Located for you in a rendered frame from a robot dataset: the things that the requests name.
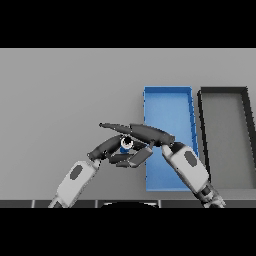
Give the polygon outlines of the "dark grey bin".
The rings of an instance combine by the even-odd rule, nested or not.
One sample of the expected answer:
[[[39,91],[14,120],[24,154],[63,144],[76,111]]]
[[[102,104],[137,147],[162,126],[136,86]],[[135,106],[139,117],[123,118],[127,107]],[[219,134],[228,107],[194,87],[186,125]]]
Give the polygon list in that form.
[[[256,130],[247,87],[197,93],[205,165],[219,189],[256,189]]]

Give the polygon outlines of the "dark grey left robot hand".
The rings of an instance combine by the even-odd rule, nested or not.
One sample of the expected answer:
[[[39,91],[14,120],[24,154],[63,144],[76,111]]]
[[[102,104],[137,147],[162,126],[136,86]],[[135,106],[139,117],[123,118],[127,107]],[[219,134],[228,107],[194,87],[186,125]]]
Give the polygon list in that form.
[[[111,164],[117,164],[119,162],[127,160],[129,157],[132,157],[132,154],[130,154],[131,150],[139,150],[139,143],[137,141],[134,141],[129,136],[133,140],[133,147],[128,153],[122,154],[120,152],[120,145],[121,139],[123,137],[126,136],[116,135],[114,137],[111,137],[110,139],[107,139],[106,141],[98,145],[94,150],[89,152],[87,154],[88,158],[91,161],[108,159]]]

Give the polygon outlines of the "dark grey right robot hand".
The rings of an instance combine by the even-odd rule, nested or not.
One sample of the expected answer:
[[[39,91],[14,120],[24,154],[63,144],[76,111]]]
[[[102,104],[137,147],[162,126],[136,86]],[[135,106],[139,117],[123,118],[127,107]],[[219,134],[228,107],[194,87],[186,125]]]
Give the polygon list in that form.
[[[124,126],[121,124],[100,123],[99,126],[119,132],[119,135],[130,136],[134,141],[139,143],[139,150],[131,150],[130,154],[132,154],[132,157],[115,164],[117,167],[137,168],[153,154],[152,148],[154,146],[161,147],[167,145],[171,147],[175,142],[173,135],[143,124],[129,124],[128,126]]]

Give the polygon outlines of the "blue pipe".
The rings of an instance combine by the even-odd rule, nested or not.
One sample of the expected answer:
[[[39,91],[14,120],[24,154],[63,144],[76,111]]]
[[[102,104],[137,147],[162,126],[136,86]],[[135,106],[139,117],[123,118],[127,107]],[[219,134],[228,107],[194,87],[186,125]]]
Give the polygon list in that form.
[[[133,140],[129,137],[123,137],[121,139],[120,152],[122,154],[128,153],[133,147]]]

